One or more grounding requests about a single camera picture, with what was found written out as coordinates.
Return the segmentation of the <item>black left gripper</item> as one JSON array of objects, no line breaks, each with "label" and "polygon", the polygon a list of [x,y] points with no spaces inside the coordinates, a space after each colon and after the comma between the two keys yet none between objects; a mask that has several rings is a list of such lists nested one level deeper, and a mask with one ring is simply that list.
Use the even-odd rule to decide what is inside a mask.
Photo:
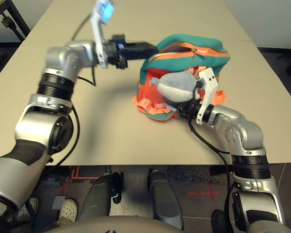
[{"label": "black left gripper", "polygon": [[112,35],[111,39],[105,42],[104,51],[107,54],[108,64],[117,69],[126,69],[127,60],[147,59],[158,53],[157,47],[147,42],[126,43],[124,34]]}]

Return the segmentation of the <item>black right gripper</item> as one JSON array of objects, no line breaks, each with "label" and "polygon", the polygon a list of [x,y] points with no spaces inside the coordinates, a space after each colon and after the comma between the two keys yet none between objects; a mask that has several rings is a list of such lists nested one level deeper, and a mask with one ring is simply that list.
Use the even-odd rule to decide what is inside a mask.
[{"label": "black right gripper", "polygon": [[178,115],[184,119],[196,119],[200,107],[201,104],[199,102],[196,104],[194,104],[192,101],[181,103],[178,106]]}]

